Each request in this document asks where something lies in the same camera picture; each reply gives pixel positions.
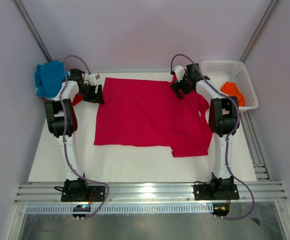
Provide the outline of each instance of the blue towel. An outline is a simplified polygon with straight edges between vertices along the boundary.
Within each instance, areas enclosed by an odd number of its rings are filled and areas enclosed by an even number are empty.
[[[64,64],[58,60],[37,65],[35,72],[36,95],[44,98],[55,97],[62,88],[64,78]]]

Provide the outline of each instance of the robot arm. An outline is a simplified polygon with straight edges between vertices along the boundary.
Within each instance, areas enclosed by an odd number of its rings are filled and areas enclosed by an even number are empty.
[[[226,199],[227,194],[230,193],[231,199],[238,199],[237,187],[234,184],[234,178],[228,171],[226,166],[226,155],[229,169],[232,168],[232,144],[235,136],[235,131],[228,137],[229,134],[235,127],[238,113],[236,112],[235,106],[226,97],[219,95],[215,92],[211,86],[213,84],[211,80],[205,76],[207,80],[203,80],[203,76],[197,71],[196,67],[191,64],[186,66],[187,71],[182,66],[176,66],[174,73],[177,81],[172,83],[171,89],[176,93],[179,99],[183,96],[180,90],[185,94],[189,94],[192,91],[196,91],[202,95],[209,103],[209,119],[208,125],[213,133],[215,139],[215,164],[213,172],[211,173],[210,190],[212,197],[215,199]],[[231,98],[238,105],[238,99],[235,96]],[[228,152],[226,151],[226,145],[228,141]],[[204,200],[199,196],[195,196],[196,200]]]
[[[70,159],[71,167],[75,172],[80,176],[84,176],[84,171],[80,164],[76,147],[76,131],[78,129],[78,122],[72,105],[74,97],[77,94],[80,94],[86,102],[104,104],[102,85],[98,85],[97,87],[95,84],[84,84],[83,75],[84,72],[79,69],[72,69],[70,71],[70,76],[67,78],[67,86],[66,83],[63,82],[57,96],[52,101],[46,102],[44,105],[48,130],[57,138],[65,161],[66,181],[64,182],[64,187],[55,187],[56,190],[63,193],[61,199],[62,202],[88,201],[91,192],[87,182],[78,178],[77,175],[72,172],[69,163],[66,160]],[[90,80],[93,81],[93,78],[97,79],[97,76],[98,74],[91,74],[92,79]],[[62,97],[65,106],[66,122],[60,97]],[[67,130],[64,137],[68,158],[65,156],[63,142],[65,124],[67,125]]]

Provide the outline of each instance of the white tabletop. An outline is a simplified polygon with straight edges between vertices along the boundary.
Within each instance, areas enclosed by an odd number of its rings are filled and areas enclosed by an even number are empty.
[[[102,73],[106,77],[171,81],[169,73]],[[214,138],[207,156],[173,157],[170,147],[135,147],[122,145],[94,145],[96,115],[99,105],[80,102],[74,106],[78,121],[76,132],[79,160],[87,178],[102,182],[207,182],[215,162]],[[240,127],[232,145],[232,171],[243,181],[256,181],[253,162]],[[65,162],[56,138],[45,122],[38,144],[29,182],[64,182]]]

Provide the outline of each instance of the plastic basket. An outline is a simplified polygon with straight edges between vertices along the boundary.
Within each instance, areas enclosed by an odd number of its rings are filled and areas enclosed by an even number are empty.
[[[245,106],[239,107],[240,112],[259,106],[251,78],[241,61],[207,60],[202,61],[200,67],[202,74],[208,76],[219,90],[227,81],[236,83],[245,98]]]

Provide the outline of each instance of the gray wall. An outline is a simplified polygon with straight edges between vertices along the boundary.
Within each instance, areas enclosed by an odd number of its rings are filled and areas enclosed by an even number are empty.
[[[246,66],[259,101],[252,118],[290,201],[290,0],[281,1]]]
[[[166,70],[178,53],[237,60],[269,2],[23,0],[53,58],[75,53],[101,72]]]
[[[35,96],[34,72],[44,61],[13,1],[0,0],[0,239],[42,129],[44,107]]]

